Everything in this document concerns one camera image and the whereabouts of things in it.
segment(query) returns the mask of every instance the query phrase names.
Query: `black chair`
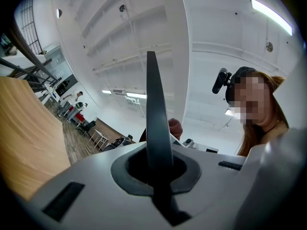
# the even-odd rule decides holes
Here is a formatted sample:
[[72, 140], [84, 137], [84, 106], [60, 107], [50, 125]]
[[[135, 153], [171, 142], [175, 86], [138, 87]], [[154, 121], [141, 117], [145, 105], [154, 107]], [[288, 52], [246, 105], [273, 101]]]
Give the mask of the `black chair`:
[[89, 135], [88, 131], [96, 125], [95, 121], [90, 122], [87, 125], [80, 124], [76, 129], [79, 131], [79, 134], [82, 132], [83, 136], [85, 136], [85, 132]]

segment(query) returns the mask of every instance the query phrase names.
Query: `table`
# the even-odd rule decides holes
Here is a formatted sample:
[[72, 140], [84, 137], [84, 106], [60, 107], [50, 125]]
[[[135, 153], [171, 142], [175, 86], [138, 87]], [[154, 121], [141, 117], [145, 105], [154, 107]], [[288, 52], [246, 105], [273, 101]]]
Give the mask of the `table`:
[[46, 102], [50, 99], [50, 97], [52, 97], [53, 99], [55, 99], [56, 102], [59, 102], [59, 95], [58, 93], [55, 91], [54, 88], [50, 87], [50, 84], [45, 83], [44, 84], [47, 91], [48, 91], [48, 95], [43, 99], [42, 104], [45, 105]]
[[103, 136], [103, 134], [101, 134], [98, 130], [95, 129], [95, 133], [92, 135], [92, 137], [88, 140], [90, 142], [90, 140], [94, 137], [94, 135], [97, 134], [97, 138], [94, 140], [94, 143], [96, 142], [96, 140], [100, 137], [99, 141], [96, 143], [96, 145], [94, 146], [94, 148], [98, 145], [98, 143], [101, 141], [102, 145], [100, 146], [100, 148], [98, 150], [100, 150], [102, 148], [102, 146], [108, 141], [108, 139], [106, 137]]
[[0, 103], [1, 174], [13, 192], [30, 200], [71, 165], [63, 125], [26, 80], [0, 77]]

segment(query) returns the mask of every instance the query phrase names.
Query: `white ceiling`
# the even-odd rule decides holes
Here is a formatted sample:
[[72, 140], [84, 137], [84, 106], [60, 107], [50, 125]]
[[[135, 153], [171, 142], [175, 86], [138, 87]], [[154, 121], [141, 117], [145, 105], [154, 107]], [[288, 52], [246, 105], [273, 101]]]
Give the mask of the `white ceiling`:
[[[287, 76], [303, 54], [299, 31], [278, 0], [259, 1], [292, 25], [293, 36], [252, 10], [250, 0], [183, 1], [53, 0], [53, 6], [63, 9], [57, 27], [71, 67], [102, 104], [120, 105], [141, 118], [145, 100], [140, 100], [140, 111], [124, 97], [106, 96], [101, 90], [146, 93], [146, 51], [153, 50], [169, 117], [182, 120], [185, 112], [184, 126], [187, 120], [204, 130], [242, 134], [241, 124], [224, 114], [225, 89], [212, 93], [217, 73], [223, 67], [235, 73], [250, 66]], [[122, 4], [127, 11], [119, 11]], [[265, 50], [266, 42], [273, 43], [273, 52]]]

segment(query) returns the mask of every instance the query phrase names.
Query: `desk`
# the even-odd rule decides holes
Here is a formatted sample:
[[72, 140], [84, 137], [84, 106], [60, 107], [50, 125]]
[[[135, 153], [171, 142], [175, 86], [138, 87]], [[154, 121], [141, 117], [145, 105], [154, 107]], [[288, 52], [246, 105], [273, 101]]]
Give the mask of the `desk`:
[[82, 115], [81, 113], [77, 113], [77, 114], [75, 115], [75, 117], [78, 118], [79, 121], [80, 121], [81, 123], [84, 122], [84, 117], [83, 117], [83, 115]]
[[43, 99], [42, 104], [45, 105], [46, 102], [50, 99], [50, 97], [52, 97], [53, 99], [55, 99], [56, 102], [59, 102], [59, 95], [58, 93], [55, 91], [54, 88], [50, 87], [50, 84], [45, 83], [44, 84], [45, 87], [47, 88], [48, 91], [48, 95]]
[[94, 148], [98, 145], [98, 143], [101, 141], [102, 145], [100, 146], [100, 148], [98, 150], [100, 150], [103, 145], [108, 141], [108, 139], [106, 137], [104, 137], [98, 130], [95, 129], [95, 133], [92, 135], [92, 137], [88, 140], [90, 142], [90, 140], [92, 140], [92, 138], [94, 137], [94, 135], [97, 134], [96, 139], [94, 140], [94, 143], [97, 141], [97, 139], [100, 137], [99, 141], [96, 143], [96, 145], [94, 146]]

